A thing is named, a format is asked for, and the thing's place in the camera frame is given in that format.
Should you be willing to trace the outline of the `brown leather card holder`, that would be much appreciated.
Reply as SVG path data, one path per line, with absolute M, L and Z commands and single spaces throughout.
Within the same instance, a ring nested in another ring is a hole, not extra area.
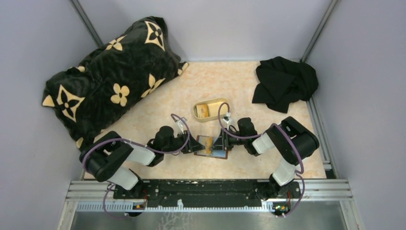
M 209 158 L 216 158 L 216 159 L 228 159 L 228 151 L 226 150 L 213 150 L 212 146 L 217 138 L 209 137 L 209 136 L 197 136 L 197 141 L 200 144 L 203 144 L 205 149 L 199 150 L 194 153 L 194 156 L 201 156 L 201 157 L 209 157 Z

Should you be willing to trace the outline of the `beige oval tray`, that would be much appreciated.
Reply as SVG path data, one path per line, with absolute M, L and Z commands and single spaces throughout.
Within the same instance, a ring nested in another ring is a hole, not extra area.
M 198 121 L 198 122 L 201 122 L 201 123 L 217 120 L 218 119 L 218 110 L 219 109 L 220 109 L 220 117 L 221 118 L 224 117 L 224 115 L 228 112 L 228 108 L 227 108 L 227 105 L 223 105 L 220 108 L 220 105 L 222 103 L 227 103 L 228 105 L 231 105 L 229 100 L 227 98 L 224 98 L 224 97 L 197 102 L 193 106 L 193 116 L 194 116 L 195 120 Z M 207 104 L 208 105 L 209 112 L 210 112 L 210 117 L 198 118 L 197 112 L 196 112 L 196 105 L 199 105 L 199 104 Z

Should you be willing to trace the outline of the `gold credit card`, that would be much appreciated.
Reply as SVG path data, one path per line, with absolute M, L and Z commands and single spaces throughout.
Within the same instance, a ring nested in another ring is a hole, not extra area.
M 207 104 L 196 105 L 196 112 L 198 118 L 207 118 L 210 117 L 210 112 Z

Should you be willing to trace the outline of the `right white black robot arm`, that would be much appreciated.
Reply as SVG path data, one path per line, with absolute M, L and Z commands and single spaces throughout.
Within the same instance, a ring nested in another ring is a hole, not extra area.
M 250 155 L 257 157 L 276 148 L 282 158 L 270 175 L 270 193 L 274 197 L 283 197 L 288 192 L 295 175 L 304 172 L 304 159 L 319 148 L 317 137 L 291 116 L 279 125 L 272 124 L 262 134 L 256 131 L 249 117 L 239 119 L 237 126 L 236 131 L 222 127 L 211 149 L 230 150 L 242 145 Z

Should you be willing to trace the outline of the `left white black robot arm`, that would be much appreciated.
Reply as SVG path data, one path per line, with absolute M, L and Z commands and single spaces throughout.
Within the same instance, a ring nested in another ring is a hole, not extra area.
M 193 153 L 204 150 L 189 131 L 177 135 L 173 128 L 163 126 L 146 145 L 122 138 L 115 131 L 110 131 L 91 146 L 84 148 L 79 160 L 86 172 L 93 175 L 98 182 L 109 181 L 122 188 L 131 198 L 138 198 L 144 191 L 141 178 L 132 170 L 123 166 L 126 161 L 154 167 L 164 160 L 167 154 Z

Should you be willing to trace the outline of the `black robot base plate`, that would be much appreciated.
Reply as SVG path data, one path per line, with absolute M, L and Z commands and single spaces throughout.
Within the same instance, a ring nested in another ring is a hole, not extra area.
M 115 199 L 141 199 L 147 207 L 175 207 L 181 200 L 187 208 L 260 207 L 268 199 L 299 198 L 298 182 L 285 185 L 280 191 L 268 179 L 235 180 L 144 180 L 131 190 L 118 186 Z

